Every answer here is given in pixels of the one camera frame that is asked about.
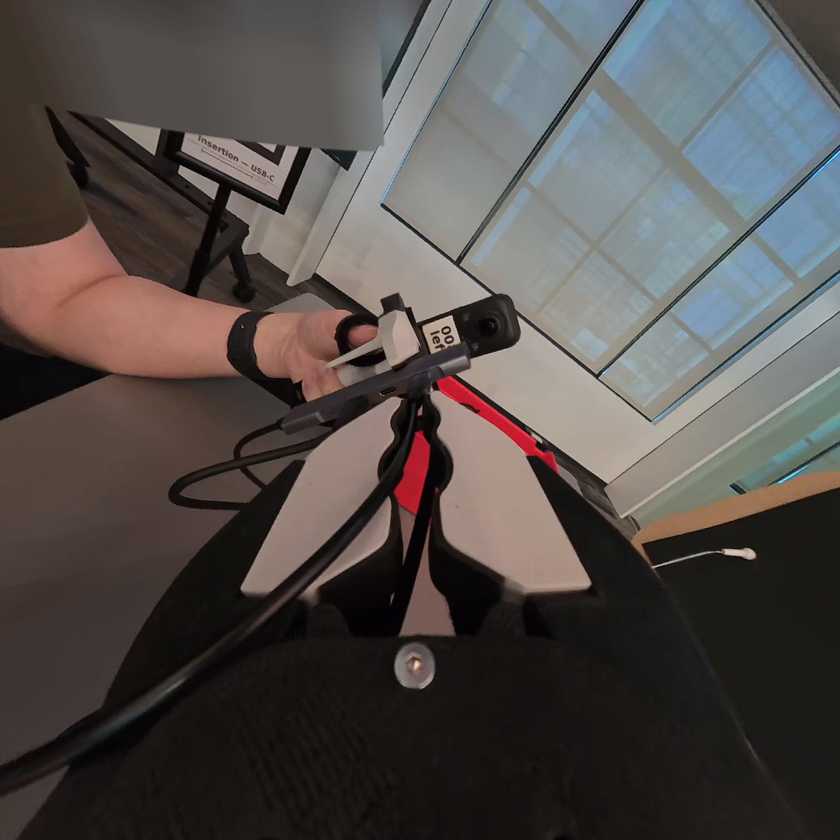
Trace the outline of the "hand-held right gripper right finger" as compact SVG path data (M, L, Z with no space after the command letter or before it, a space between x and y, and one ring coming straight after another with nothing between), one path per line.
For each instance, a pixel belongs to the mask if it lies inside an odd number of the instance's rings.
M591 579L522 448L455 401L434 401L451 460L439 495L448 546L521 595L584 592Z

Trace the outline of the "person's left forearm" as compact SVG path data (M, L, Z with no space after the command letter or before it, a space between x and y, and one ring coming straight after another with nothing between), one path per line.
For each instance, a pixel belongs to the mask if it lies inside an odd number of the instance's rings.
M236 376L227 342L242 312L128 274L92 221L51 243L1 251L6 325L42 351L100 371Z

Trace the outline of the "person's left hand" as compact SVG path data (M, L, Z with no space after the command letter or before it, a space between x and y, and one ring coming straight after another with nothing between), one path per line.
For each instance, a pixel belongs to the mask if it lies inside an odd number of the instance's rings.
M265 316L256 326L253 342L260 373L299 383L307 401L342 389L327 363L340 356L335 333L349 315L345 310L324 310Z

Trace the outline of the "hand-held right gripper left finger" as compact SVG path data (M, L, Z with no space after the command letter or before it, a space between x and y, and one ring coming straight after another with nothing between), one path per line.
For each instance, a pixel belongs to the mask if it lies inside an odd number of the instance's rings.
M274 590L360 508L377 487L396 435L392 417L402 404L385 401L310 453L242 583L243 594Z

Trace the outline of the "large gridded window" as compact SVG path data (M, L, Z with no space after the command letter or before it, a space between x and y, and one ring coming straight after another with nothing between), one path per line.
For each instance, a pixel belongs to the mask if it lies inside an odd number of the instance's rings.
M656 422L838 285L838 141L769 2L488 2L381 207Z

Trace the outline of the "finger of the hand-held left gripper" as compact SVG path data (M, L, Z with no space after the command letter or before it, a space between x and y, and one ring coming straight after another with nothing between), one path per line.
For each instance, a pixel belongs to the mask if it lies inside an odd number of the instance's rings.
M419 353L419 338L406 310L396 309L379 318L377 339L385 362L393 370Z

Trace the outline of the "red plastic bin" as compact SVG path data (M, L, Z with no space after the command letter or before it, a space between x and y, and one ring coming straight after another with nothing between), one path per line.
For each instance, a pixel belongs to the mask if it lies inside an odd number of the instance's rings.
M455 377L448 377L440 381L437 388L449 399L468 408L478 417L507 435L526 455L538 457L556 474L560 473L553 452L541 439L537 439L530 432L503 415L500 410L490 406L484 398L478 396L466 384ZM424 432L420 431L415 435L402 480L395 490L395 498L399 506L412 514L417 514L419 508L429 459L430 446Z

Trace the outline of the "black panel wooden board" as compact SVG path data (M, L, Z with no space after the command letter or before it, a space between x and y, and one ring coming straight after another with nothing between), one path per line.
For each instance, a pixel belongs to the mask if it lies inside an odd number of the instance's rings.
M839 833L839 475L800 475L633 537L814 838Z

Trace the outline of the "grey usb hub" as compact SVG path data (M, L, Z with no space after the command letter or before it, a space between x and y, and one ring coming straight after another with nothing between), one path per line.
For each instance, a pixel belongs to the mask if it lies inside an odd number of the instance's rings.
M469 345L462 342L446 350L422 355L398 370L374 375L339 391L292 408L280 421L280 430L295 434L336 420L347 404L365 412L389 398L417 397L428 393L433 383L467 371L471 366Z

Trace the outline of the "black framed marker sign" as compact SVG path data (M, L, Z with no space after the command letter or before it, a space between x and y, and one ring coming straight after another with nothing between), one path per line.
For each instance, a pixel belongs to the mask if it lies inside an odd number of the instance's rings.
M312 152L310 148L166 131L162 155L232 192L284 214Z

